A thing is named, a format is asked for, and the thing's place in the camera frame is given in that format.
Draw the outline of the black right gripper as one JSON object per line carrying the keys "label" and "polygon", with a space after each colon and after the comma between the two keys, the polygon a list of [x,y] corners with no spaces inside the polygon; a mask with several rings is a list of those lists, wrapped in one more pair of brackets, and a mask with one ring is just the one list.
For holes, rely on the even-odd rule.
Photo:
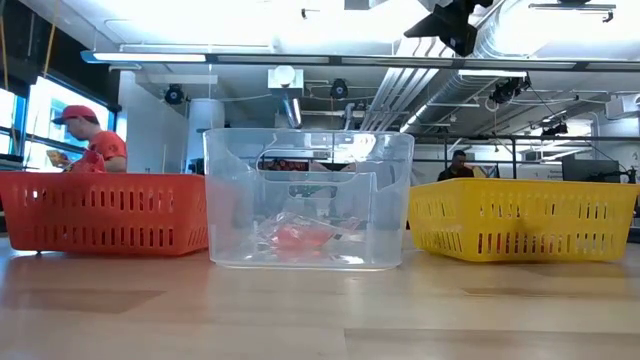
{"label": "black right gripper", "polygon": [[473,53],[478,34],[468,22],[476,6],[488,8],[493,0],[451,0],[448,4],[436,4],[434,10],[404,32],[407,38],[437,37],[458,56]]}

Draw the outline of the red clear-wrapped candy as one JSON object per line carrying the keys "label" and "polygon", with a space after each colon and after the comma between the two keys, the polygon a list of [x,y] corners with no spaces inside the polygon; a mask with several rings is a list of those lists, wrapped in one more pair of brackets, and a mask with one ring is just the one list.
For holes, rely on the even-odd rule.
{"label": "red clear-wrapped candy", "polygon": [[280,249],[312,249],[324,246],[333,235],[321,226],[285,224],[276,229],[271,241]]}

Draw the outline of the white ceiling conduit bundle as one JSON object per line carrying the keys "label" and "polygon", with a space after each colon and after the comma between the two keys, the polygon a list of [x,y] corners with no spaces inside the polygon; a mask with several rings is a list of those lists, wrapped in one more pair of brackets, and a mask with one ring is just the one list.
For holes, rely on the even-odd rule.
{"label": "white ceiling conduit bundle", "polygon": [[426,88],[437,69],[391,68],[365,112],[361,131],[386,131]]}

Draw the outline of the black metal railing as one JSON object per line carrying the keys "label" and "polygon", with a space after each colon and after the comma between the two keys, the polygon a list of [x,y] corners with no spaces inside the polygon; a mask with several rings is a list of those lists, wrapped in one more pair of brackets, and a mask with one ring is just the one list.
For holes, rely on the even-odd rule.
{"label": "black metal railing", "polygon": [[542,167],[553,178],[560,176],[565,158],[585,161],[615,161],[621,178],[635,181],[640,176],[640,137],[621,136],[531,136],[422,134],[415,137],[413,162],[427,164],[429,173],[446,169],[457,150],[466,153],[470,166],[491,168],[514,179],[521,171]]}

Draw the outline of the person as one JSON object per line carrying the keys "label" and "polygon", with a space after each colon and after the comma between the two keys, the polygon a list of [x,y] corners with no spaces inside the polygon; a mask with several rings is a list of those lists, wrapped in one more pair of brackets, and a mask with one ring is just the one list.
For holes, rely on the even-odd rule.
{"label": "person", "polygon": [[[115,132],[101,128],[95,112],[84,105],[68,105],[61,115],[51,120],[52,124],[63,126],[74,139],[86,142],[86,150],[100,153],[105,160],[107,173],[125,173],[127,170],[126,142]],[[48,153],[52,164],[66,168],[73,162],[59,151]]]}
{"label": "person", "polygon": [[474,172],[465,166],[466,153],[462,150],[455,150],[451,164],[439,173],[437,181],[444,181],[454,178],[473,178]]}

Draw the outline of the white box with dome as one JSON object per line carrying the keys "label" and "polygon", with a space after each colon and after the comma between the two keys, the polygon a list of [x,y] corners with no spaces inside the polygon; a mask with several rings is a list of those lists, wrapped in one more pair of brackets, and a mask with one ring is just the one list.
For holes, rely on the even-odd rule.
{"label": "white box with dome", "polygon": [[267,87],[269,89],[302,89],[304,72],[290,65],[280,65],[268,70]]}

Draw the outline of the yellow plastic basket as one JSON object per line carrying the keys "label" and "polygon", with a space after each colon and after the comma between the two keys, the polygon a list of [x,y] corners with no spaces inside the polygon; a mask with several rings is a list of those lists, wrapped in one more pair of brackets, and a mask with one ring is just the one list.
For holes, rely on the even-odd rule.
{"label": "yellow plastic basket", "polygon": [[456,178],[411,188],[416,248],[470,262],[616,261],[640,185]]}

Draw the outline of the dark room monitor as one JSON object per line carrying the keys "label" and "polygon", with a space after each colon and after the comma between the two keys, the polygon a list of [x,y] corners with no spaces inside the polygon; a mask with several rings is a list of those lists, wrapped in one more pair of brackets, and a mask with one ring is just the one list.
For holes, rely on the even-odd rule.
{"label": "dark room monitor", "polygon": [[617,161],[580,160],[564,158],[562,160],[564,181],[619,183],[620,167]]}

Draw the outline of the clear plastic bin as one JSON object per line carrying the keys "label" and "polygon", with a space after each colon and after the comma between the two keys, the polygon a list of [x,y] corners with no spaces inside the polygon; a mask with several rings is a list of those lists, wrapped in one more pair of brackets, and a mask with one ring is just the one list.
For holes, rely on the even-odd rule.
{"label": "clear plastic bin", "polygon": [[[221,266],[381,270],[402,262],[414,140],[402,133],[213,129],[204,134],[209,253]],[[257,226],[280,212],[331,230],[280,249]]]}

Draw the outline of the long ceiling light bar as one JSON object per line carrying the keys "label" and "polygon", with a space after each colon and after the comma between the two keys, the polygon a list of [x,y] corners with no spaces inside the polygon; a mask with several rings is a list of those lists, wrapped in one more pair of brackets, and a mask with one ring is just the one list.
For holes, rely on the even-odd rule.
{"label": "long ceiling light bar", "polygon": [[241,54],[241,53],[141,53],[83,51],[91,64],[153,63],[212,65],[295,65],[434,68],[452,70],[504,70],[548,72],[640,73],[640,61],[528,60],[494,58],[441,58],[359,55]]}

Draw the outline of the red bag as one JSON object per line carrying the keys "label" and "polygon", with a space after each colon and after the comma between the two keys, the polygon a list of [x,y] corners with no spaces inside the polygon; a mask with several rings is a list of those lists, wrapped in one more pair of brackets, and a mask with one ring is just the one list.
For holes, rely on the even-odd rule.
{"label": "red bag", "polygon": [[93,150],[86,150],[78,161],[73,162],[66,168],[66,171],[77,173],[105,173],[105,160],[100,153]]}

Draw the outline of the orange plastic basket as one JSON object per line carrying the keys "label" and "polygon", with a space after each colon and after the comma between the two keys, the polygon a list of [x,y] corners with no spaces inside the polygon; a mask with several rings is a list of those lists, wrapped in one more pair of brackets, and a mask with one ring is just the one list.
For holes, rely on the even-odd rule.
{"label": "orange plastic basket", "polygon": [[181,256],[208,246],[197,175],[3,171],[0,203],[16,250]]}

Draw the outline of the bright window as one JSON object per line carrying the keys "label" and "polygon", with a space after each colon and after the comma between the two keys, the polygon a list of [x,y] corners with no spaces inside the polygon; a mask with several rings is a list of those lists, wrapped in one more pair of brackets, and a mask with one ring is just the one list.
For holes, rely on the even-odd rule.
{"label": "bright window", "polygon": [[49,150],[59,151],[71,161],[82,157],[88,142],[75,139],[65,126],[52,123],[67,105],[87,106],[95,112],[103,130],[113,128],[114,116],[105,106],[38,77],[36,84],[30,87],[27,104],[24,164],[28,170],[60,172],[62,168],[51,163],[47,155]]}

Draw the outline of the silver corrugated air duct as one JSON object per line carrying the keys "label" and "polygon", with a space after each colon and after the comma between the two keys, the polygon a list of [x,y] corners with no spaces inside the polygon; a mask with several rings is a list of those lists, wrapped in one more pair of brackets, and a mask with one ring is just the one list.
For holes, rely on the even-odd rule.
{"label": "silver corrugated air duct", "polygon": [[[497,9],[479,28],[474,58],[524,59],[544,46],[540,35],[530,35],[539,14],[529,8],[534,0],[500,0]],[[442,120],[460,104],[473,100],[493,85],[489,76],[460,75],[440,70],[426,85],[414,114],[400,130],[420,133],[427,123]]]}

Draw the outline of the dark ceiling rail fixture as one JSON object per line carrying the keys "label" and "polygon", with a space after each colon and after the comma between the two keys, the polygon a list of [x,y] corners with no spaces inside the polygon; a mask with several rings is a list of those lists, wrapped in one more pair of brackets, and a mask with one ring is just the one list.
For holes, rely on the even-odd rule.
{"label": "dark ceiling rail fixture", "polygon": [[529,9],[540,11],[577,11],[581,13],[602,13],[603,23],[614,18],[615,4],[592,3],[591,0],[555,0],[553,3],[530,3]]}

